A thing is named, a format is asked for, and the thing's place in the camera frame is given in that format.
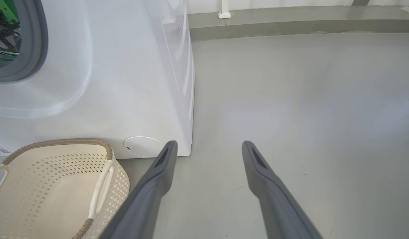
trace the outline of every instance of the green object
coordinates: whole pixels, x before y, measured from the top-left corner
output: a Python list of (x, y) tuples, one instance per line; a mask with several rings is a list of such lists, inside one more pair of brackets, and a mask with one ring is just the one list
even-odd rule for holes
[(19, 22), (14, 0), (0, 0), (0, 10), (4, 13), (8, 23), (14, 24)]

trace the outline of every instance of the glossy floor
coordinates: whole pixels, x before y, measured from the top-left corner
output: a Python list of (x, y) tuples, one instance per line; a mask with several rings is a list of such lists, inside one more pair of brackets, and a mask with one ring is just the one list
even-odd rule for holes
[[(323, 238), (409, 238), (409, 34), (193, 43), (192, 155), (155, 239), (266, 238), (241, 143), (256, 144)], [(152, 159), (120, 160), (132, 185)]]

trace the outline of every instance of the white wall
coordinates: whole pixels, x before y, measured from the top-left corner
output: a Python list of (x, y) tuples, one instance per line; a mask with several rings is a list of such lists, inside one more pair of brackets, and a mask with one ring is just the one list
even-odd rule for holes
[[(219, 12), (221, 0), (187, 0), (188, 13)], [(352, 5), (354, 0), (230, 0), (230, 10)], [(408, 5), (409, 0), (370, 0), (369, 5)]]

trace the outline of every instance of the door glass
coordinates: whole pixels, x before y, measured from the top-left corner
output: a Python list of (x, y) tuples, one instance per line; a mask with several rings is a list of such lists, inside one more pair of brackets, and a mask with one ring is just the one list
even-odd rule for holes
[(0, 68), (8, 65), (17, 57), (21, 35), (14, 0), (0, 0)]

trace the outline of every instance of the beige laundry basket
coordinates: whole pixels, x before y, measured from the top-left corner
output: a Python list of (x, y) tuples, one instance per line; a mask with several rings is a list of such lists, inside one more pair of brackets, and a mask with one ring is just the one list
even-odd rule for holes
[(98, 238), (129, 192), (126, 172), (99, 139), (31, 144), (0, 170), (0, 238)]

